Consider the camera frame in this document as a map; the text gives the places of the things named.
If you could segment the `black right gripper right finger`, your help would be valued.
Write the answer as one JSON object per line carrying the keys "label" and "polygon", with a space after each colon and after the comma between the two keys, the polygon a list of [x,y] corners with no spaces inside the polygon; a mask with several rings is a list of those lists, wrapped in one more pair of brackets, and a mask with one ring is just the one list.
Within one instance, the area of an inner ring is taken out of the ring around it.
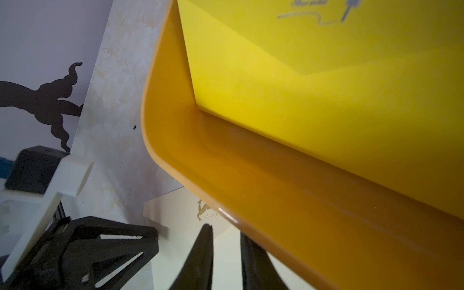
{"label": "black right gripper right finger", "polygon": [[267,252],[240,233],[242,286],[244,290],[289,290]]}

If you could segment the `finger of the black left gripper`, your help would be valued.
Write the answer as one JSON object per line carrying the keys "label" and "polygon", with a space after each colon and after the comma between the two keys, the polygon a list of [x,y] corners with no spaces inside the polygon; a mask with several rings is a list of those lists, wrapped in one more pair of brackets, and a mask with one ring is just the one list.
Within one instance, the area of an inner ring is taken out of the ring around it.
{"label": "finger of the black left gripper", "polygon": [[159,252],[154,227],[88,216],[54,221],[13,273],[3,290],[120,290]]}

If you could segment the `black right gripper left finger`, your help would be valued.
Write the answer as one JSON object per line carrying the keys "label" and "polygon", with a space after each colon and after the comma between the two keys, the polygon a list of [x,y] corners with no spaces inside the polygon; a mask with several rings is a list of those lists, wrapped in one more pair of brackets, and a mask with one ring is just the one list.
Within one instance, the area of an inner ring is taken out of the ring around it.
{"label": "black right gripper left finger", "polygon": [[213,227],[204,224],[170,290],[211,290],[213,259]]}

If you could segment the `cream envelope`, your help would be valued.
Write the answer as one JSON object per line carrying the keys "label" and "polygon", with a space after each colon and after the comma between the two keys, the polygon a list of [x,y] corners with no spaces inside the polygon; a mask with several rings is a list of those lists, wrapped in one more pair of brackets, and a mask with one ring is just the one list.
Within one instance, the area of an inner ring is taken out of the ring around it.
{"label": "cream envelope", "polygon": [[242,289],[240,231],[185,187],[146,202],[143,215],[159,234],[159,253],[152,259],[157,290],[171,287],[204,224],[213,227],[212,288]]}

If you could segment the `yellow envelope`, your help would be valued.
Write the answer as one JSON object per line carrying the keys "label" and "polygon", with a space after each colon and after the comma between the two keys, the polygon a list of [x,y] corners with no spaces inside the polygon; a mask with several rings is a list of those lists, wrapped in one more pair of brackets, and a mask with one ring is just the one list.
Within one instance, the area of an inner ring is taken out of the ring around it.
{"label": "yellow envelope", "polygon": [[462,1],[179,1],[196,104],[464,215]]}

